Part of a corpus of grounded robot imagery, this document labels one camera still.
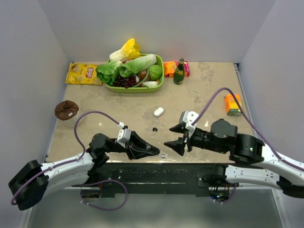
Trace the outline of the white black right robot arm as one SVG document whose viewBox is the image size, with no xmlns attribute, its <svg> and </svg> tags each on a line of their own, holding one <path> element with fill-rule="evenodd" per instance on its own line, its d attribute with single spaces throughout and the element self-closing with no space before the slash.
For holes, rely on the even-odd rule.
<svg viewBox="0 0 304 228">
<path fill-rule="evenodd" d="M 228 158 L 234 164 L 216 165 L 214 173 L 201 177 L 209 186 L 250 183 L 281 190 L 293 198 L 304 197 L 302 162 L 275 154 L 268 144 L 252 135 L 238 133 L 237 126 L 224 119 L 215 121 L 209 132 L 199 128 L 191 131 L 186 128 L 184 121 L 170 128 L 170 131 L 182 133 L 183 136 L 164 145 L 181 156 L 194 147 L 221 154 L 229 153 Z"/>
</svg>

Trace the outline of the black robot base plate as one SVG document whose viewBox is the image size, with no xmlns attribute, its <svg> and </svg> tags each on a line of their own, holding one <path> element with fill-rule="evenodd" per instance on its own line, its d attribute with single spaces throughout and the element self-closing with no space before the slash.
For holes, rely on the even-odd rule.
<svg viewBox="0 0 304 228">
<path fill-rule="evenodd" d="M 212 190 L 224 195 L 233 188 L 226 181 L 227 165 L 204 163 L 106 163 L 88 172 L 86 185 L 102 184 L 102 197 L 115 194 L 187 194 L 208 197 Z"/>
</svg>

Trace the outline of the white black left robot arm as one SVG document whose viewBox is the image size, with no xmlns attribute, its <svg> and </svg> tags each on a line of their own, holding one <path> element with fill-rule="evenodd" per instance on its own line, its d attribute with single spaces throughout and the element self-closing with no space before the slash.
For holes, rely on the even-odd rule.
<svg viewBox="0 0 304 228">
<path fill-rule="evenodd" d="M 97 170 L 108 160 L 108 153 L 125 153 L 129 160 L 156 156 L 160 149 L 143 140 L 134 131 L 120 132 L 117 138 L 102 133 L 93 136 L 89 147 L 76 156 L 57 162 L 32 160 L 9 181 L 11 204 L 27 210 L 46 195 L 75 185 L 94 186 Z"/>
</svg>

